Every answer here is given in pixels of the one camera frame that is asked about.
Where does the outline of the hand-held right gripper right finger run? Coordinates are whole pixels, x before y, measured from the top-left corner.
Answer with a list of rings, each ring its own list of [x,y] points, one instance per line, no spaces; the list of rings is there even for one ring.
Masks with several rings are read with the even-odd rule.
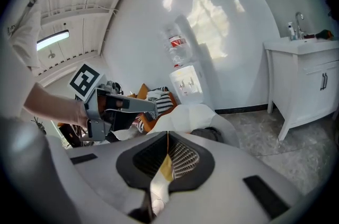
[[[161,212],[162,223],[295,223],[319,196],[319,185],[306,195],[284,176],[254,156],[226,144],[181,132],[210,151],[215,160],[211,176],[195,191],[175,192]],[[257,202],[243,179],[258,175],[290,207],[275,219]]]

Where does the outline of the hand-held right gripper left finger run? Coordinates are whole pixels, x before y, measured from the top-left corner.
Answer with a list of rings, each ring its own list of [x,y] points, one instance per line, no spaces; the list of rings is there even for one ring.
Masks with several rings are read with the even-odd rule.
[[[134,188],[116,169],[121,153],[160,133],[66,150],[35,126],[1,119],[1,167],[24,203],[46,223],[151,222],[150,185]]]

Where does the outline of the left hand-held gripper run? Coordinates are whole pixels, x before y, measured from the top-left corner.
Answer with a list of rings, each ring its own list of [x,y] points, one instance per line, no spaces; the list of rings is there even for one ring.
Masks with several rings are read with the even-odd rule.
[[[105,74],[99,73],[90,64],[82,64],[74,72],[68,87],[84,103],[88,117],[87,134],[81,141],[104,141],[110,124],[102,119],[109,113],[145,113],[156,110],[152,101],[113,94],[103,88],[108,82]]]

